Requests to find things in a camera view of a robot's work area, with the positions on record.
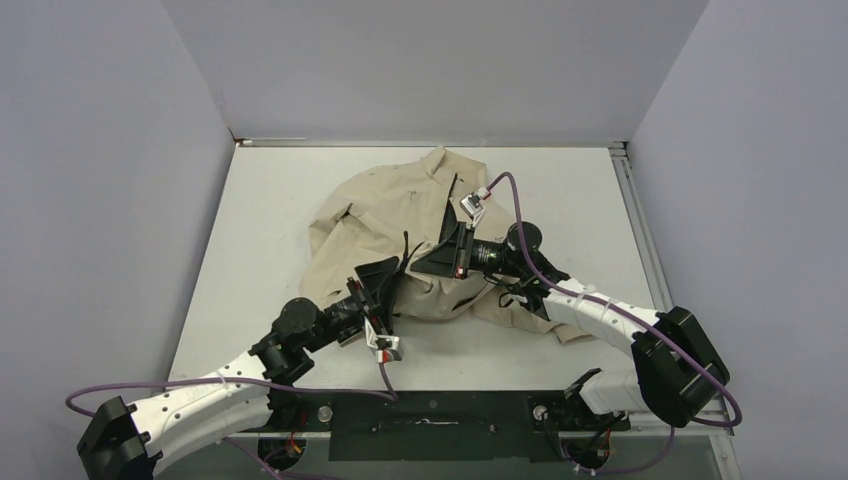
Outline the beige zip jacket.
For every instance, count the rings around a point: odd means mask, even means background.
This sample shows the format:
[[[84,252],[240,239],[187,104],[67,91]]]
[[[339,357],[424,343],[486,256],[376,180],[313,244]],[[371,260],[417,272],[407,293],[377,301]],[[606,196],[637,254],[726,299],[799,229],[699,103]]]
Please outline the beige zip jacket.
[[[308,227],[312,259],[299,292],[320,307],[349,293],[345,286],[355,267],[401,256],[415,259],[435,247],[448,209],[457,216],[461,197],[487,181],[485,164],[437,147],[420,160],[377,166],[340,184]],[[426,322],[469,313],[506,328],[554,333],[562,343],[583,337],[577,327],[545,321],[517,304],[502,308],[503,288],[479,273],[464,280],[406,270],[399,283],[396,313]]]

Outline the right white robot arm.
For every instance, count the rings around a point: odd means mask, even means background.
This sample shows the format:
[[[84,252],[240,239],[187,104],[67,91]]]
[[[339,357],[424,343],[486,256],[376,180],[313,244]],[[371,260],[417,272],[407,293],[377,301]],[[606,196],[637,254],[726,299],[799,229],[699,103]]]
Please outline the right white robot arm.
[[[565,414],[573,425],[589,428],[604,415],[644,412],[677,428],[700,422],[729,372],[696,317],[682,307],[640,308],[593,291],[555,268],[539,250],[542,240],[526,221],[513,224],[500,241],[479,239],[448,206],[438,243],[411,269],[453,279],[479,273],[502,288],[509,304],[556,326],[576,327],[627,355],[631,369],[591,369],[566,389]]]

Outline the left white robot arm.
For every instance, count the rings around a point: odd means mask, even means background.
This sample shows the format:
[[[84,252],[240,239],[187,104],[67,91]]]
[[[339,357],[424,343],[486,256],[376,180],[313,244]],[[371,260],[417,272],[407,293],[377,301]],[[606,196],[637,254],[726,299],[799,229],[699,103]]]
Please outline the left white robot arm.
[[[77,453],[91,479],[152,479],[183,457],[232,434],[268,425],[289,428],[307,389],[296,381],[312,353],[362,335],[379,366],[402,358],[393,307],[409,261],[398,256],[355,268],[348,294],[320,307],[296,297],[246,351],[196,379],[144,382],[156,395],[116,396],[87,415]]]

